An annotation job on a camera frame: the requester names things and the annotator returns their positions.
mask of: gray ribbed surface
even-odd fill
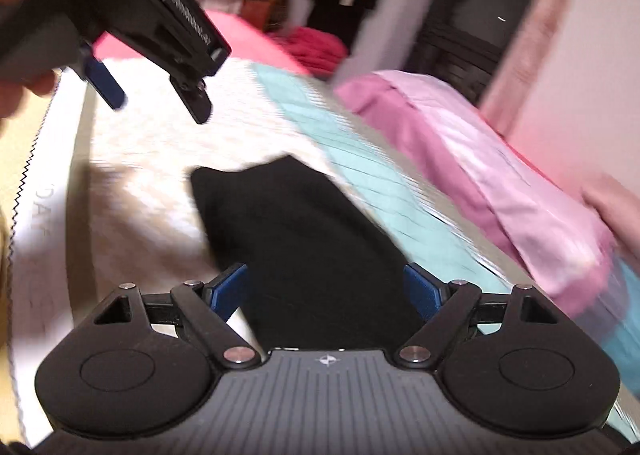
[[[227,374],[205,406],[160,435],[100,442],[55,433],[37,451],[46,455],[607,455],[620,451],[596,431],[554,441],[504,437],[461,415],[429,374],[396,369],[382,352],[330,353],[338,360],[329,366],[319,361],[326,354],[277,351],[258,369]]]

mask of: folded black garment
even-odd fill
[[[324,174],[287,156],[191,187],[220,269],[250,270],[242,305],[266,348],[395,350],[421,326],[404,255]]]

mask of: black fabric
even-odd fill
[[[422,326],[406,259],[323,174],[287,156],[198,168],[191,186],[219,268],[249,266],[242,311],[263,347],[395,350]]]
[[[340,0],[313,2],[313,9],[306,21],[307,27],[337,36],[351,51],[362,21],[370,10],[376,8],[378,0],[354,0],[351,6],[341,6]]]

